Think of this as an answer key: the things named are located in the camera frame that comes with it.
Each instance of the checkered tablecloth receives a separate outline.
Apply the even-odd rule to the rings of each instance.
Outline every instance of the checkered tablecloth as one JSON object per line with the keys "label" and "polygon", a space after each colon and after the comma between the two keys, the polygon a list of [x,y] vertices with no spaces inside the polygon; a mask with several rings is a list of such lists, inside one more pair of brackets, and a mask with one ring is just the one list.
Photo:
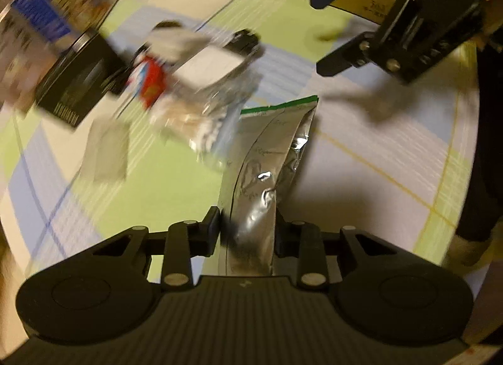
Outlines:
{"label": "checkered tablecloth", "polygon": [[[307,95],[320,104],[286,218],[323,230],[353,225],[439,262],[454,233],[470,175],[478,118],[475,50],[464,45],[410,87],[379,68],[333,78],[315,62],[375,25],[307,0],[120,0],[102,27],[118,51],[134,51],[152,27],[176,19],[225,41],[250,28],[266,46],[248,106]],[[133,225],[165,230],[200,219],[218,199],[221,175],[165,142],[133,102],[128,178],[83,180],[79,167],[92,119],[111,115],[105,98],[72,132],[39,110],[0,113],[0,217],[20,266],[39,270]],[[202,259],[193,261],[200,271]]]}

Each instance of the foil pouch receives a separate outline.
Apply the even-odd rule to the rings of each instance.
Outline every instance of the foil pouch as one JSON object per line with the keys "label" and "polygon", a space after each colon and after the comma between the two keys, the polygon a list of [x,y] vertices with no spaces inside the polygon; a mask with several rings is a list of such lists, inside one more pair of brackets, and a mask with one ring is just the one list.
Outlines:
{"label": "foil pouch", "polygon": [[292,183],[317,104],[311,96],[242,111],[218,200],[219,275],[272,273],[276,207]]}

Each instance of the screw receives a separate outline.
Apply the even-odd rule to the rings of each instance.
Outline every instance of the screw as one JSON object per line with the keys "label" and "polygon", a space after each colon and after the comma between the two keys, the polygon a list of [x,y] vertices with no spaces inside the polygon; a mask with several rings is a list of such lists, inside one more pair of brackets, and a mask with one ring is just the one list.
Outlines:
{"label": "screw", "polygon": [[369,50],[370,43],[367,40],[364,40],[360,43],[360,50],[363,52],[365,50]]}
{"label": "screw", "polygon": [[182,273],[171,273],[164,277],[164,282],[168,286],[179,287],[187,284],[189,282],[189,278]]}
{"label": "screw", "polygon": [[300,233],[302,232],[302,227],[305,224],[306,222],[302,220],[294,220],[290,222],[290,230],[292,231],[292,233],[297,233],[298,235],[300,235]]}
{"label": "screw", "polygon": [[386,62],[386,68],[395,73],[397,72],[398,70],[400,70],[400,63],[398,63],[398,60],[396,59],[389,59],[387,62]]}
{"label": "screw", "polygon": [[421,62],[424,64],[428,64],[431,61],[431,59],[427,55],[420,56],[419,60],[421,60]]}
{"label": "screw", "polygon": [[300,277],[300,281],[306,286],[318,287],[326,282],[326,277],[321,273],[306,273]]}
{"label": "screw", "polygon": [[199,230],[199,222],[197,220],[184,220],[184,223],[187,225],[187,231],[189,234],[197,233]]}

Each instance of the plastic bag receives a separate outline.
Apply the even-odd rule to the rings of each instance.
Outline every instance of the plastic bag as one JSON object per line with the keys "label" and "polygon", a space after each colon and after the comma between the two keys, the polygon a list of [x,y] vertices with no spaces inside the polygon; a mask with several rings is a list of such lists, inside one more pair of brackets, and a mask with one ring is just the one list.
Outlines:
{"label": "plastic bag", "polygon": [[205,164],[218,167],[232,142],[241,109],[259,81],[260,76],[247,67],[199,90],[178,80],[153,105],[150,121],[185,141]]}

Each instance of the green square pattern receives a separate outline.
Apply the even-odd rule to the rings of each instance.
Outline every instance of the green square pattern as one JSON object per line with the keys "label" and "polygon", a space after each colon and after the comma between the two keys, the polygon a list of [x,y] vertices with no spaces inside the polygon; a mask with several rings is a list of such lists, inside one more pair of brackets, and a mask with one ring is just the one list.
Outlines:
{"label": "green square pattern", "polygon": [[233,32],[253,29],[264,43],[316,62],[332,49],[351,17],[332,7],[313,9],[308,0],[234,0],[209,24]]}
{"label": "green square pattern", "polygon": [[217,203],[221,173],[198,162],[187,144],[163,139],[139,101],[119,119],[131,122],[125,182],[78,177],[72,186],[100,234],[106,238],[135,225],[162,231],[178,221],[202,219]]}
{"label": "green square pattern", "polygon": [[31,110],[26,116],[14,114],[0,131],[0,162],[7,181],[11,178],[21,157],[16,126],[19,130],[22,149],[25,149],[39,124],[40,116]]}
{"label": "green square pattern", "polygon": [[471,164],[458,151],[451,149],[444,177],[438,189],[434,210],[457,226],[470,180]]}

